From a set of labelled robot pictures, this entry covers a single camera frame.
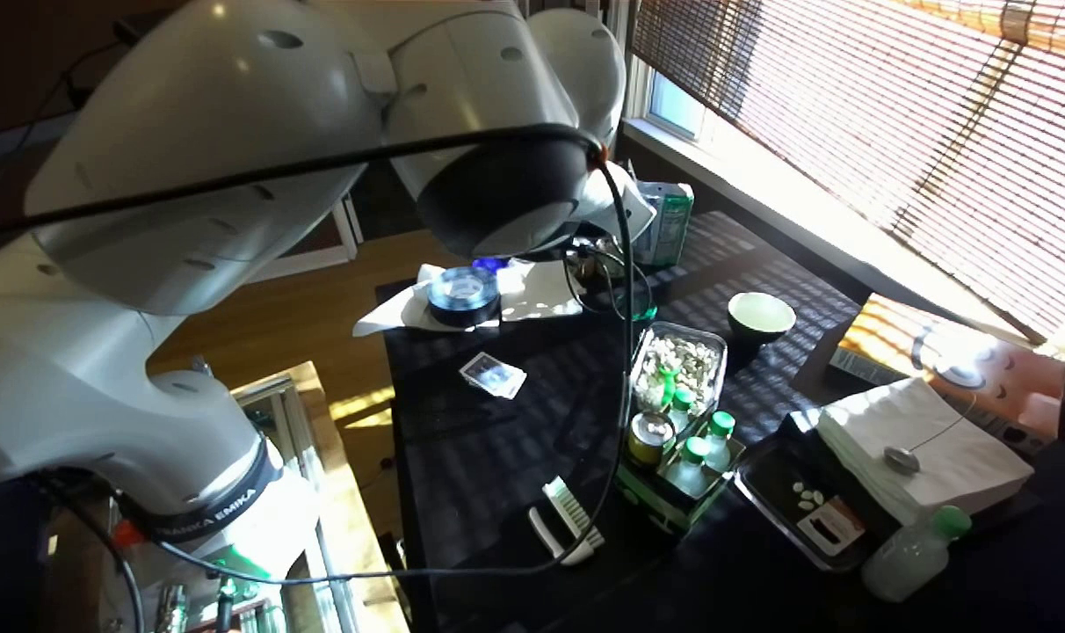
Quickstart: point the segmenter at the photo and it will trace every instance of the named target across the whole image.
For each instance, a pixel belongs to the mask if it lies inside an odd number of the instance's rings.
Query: wire
[[[345,154],[326,154],[326,160],[283,162],[283,165],[272,165],[272,170],[251,170],[251,173],[214,178],[214,180],[201,180],[201,182],[186,182],[186,187],[146,189],[146,195],[92,200],[92,204],[74,204],[74,208],[41,208],[31,220],[0,222],[0,235],[16,235],[16,233],[37,228],[37,226],[60,226],[60,222],[78,222],[78,220],[118,214],[118,213],[132,213],[144,204],[164,204],[164,200],[218,195],[218,189],[231,189],[231,187],[260,187],[263,180],[292,180],[292,178],[308,178],[308,173],[367,165],[367,162],[378,162],[378,160],[424,154],[424,152],[463,147],[463,144],[498,144],[498,141],[568,141],[591,154],[599,152],[599,144],[586,134],[580,134],[572,128],[559,128],[559,125],[474,132],[474,134],[406,141],[406,144],[395,144],[395,147],[361,147],[361,152],[345,152]]]
[[[74,498],[63,486],[56,486],[54,480],[37,476],[31,481],[37,481],[56,505],[63,505],[105,544],[105,553],[111,555],[111,567],[117,567],[117,573],[118,573],[118,582],[126,588],[126,598],[130,598],[132,633],[144,633],[146,626],[144,626],[138,573],[124,560],[124,553],[111,544],[109,530],[95,516],[87,516],[87,512],[78,507]]]
[[[624,260],[624,270],[634,270],[634,238],[628,238],[628,220],[624,220],[624,204],[622,204],[622,195],[609,173],[609,165],[599,160],[599,170],[606,173],[609,180],[609,189],[610,189],[610,200],[616,200],[616,214],[618,214],[618,228],[622,228],[622,260]],[[634,275],[624,275],[624,313],[634,313]],[[538,573],[549,573],[554,570],[572,549],[580,549],[586,541],[586,535],[599,527],[600,514],[606,514],[606,505],[610,498],[610,481],[616,481],[616,469],[622,460],[622,444],[618,444],[618,428],[624,426],[628,420],[628,410],[634,410],[634,398],[628,398],[628,362],[634,362],[634,319],[622,319],[622,338],[618,338],[618,412],[616,412],[616,426],[610,426],[610,460],[609,460],[609,476],[606,476],[606,486],[599,492],[599,505],[591,512],[591,520],[582,523],[582,530],[549,562],[538,562],[538,567],[417,567],[417,570],[361,570],[361,573],[326,573],[326,577],[255,577],[255,573],[239,573],[239,570],[225,570],[225,567],[214,567],[212,560],[201,560],[194,553],[183,553],[178,544],[172,541],[156,541],[163,553],[212,573],[212,577],[231,577],[231,582],[247,582],[247,583],[277,583],[277,588],[303,588],[303,583],[347,583],[347,582],[384,582],[384,577],[396,577],[396,582],[406,582],[406,577],[538,577]]]
[[[218,577],[218,633],[227,633],[227,607],[231,607],[231,588],[227,588],[227,577]]]
[[[95,58],[105,58],[105,54],[111,54],[111,49],[118,49],[118,43],[102,43],[102,46],[95,46],[95,49],[83,49],[81,58],[74,58],[67,66],[63,66],[63,73],[56,73],[56,81],[49,85],[49,92],[37,100],[37,105],[31,108],[31,125],[16,134],[16,141],[10,144],[10,152],[3,154],[3,162],[0,162],[0,182],[10,178],[10,170],[15,170],[15,162],[26,154],[26,147],[28,147],[28,141],[34,139],[34,128],[41,125],[41,114],[47,114],[47,105],[63,92],[63,88],[69,88],[69,73],[81,66],[81,63],[87,63],[87,59],[95,59]]]
[[[643,275],[643,269],[635,269],[635,263],[624,263],[624,256],[618,256],[618,253],[610,253],[610,249],[599,249],[600,256],[609,256],[609,260],[616,260],[622,270],[624,270],[624,290],[622,291],[635,291],[635,290],[628,290],[628,275],[635,275],[638,279],[638,290],[643,291],[650,291],[650,279]]]

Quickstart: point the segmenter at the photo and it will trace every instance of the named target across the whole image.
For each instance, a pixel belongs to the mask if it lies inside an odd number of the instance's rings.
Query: window blinds
[[[1029,335],[1065,319],[1065,0],[643,0],[634,54]]]

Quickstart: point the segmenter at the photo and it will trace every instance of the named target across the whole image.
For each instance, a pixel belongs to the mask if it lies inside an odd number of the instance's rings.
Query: table surface
[[[737,420],[737,439],[758,444],[791,412],[842,396],[842,385],[821,369],[821,345],[846,326],[863,297],[854,283],[830,279],[816,260],[777,249],[716,213],[693,220],[679,269],[650,275],[659,319],[698,332],[729,335],[724,304],[741,290],[785,297],[798,309],[798,326],[771,345],[765,358],[724,379],[720,410]],[[559,332],[386,335],[412,567],[546,562],[528,507],[541,501],[538,486],[550,476],[562,476],[591,512],[599,507],[616,449],[618,335],[610,313],[599,309]],[[457,377],[474,353],[528,369],[517,400],[494,400]],[[1020,537],[1052,527],[1052,512],[1065,505],[1043,507],[1016,523],[1016,530],[1029,523]],[[910,631],[934,612],[1046,631],[1058,618],[1065,631],[1065,591],[1021,612],[1016,602],[991,607],[987,595],[966,602],[957,591],[999,567],[1002,537],[976,537],[961,555],[970,562],[957,562],[908,610],[890,610],[863,598],[854,577],[820,573],[734,490],[685,537],[658,530],[616,490],[599,527],[609,544],[572,570],[412,583],[417,631],[715,631],[720,622],[731,631],[872,631],[876,622]],[[1052,562],[1065,562],[1065,553],[1020,555],[1009,573],[1046,573]]]

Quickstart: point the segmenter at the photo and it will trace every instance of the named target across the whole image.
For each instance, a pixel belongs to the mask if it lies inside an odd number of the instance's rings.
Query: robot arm
[[[102,81],[34,178],[28,214],[474,132],[610,134],[618,102],[618,49],[577,11],[528,30],[501,0],[194,0]],[[449,249],[528,253],[577,222],[586,152],[528,139],[395,170]],[[0,249],[0,481],[87,469],[177,541],[247,520],[275,490],[275,449],[218,379],[152,379],[144,358],[358,178],[263,178]]]

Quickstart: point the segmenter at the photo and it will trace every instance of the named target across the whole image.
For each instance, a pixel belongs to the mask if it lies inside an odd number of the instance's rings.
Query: white card
[[[481,389],[490,392],[493,398],[501,398],[501,400],[513,400],[528,379],[525,369],[490,355],[490,353],[477,353],[472,362],[460,365],[460,377],[472,385],[472,389]]]

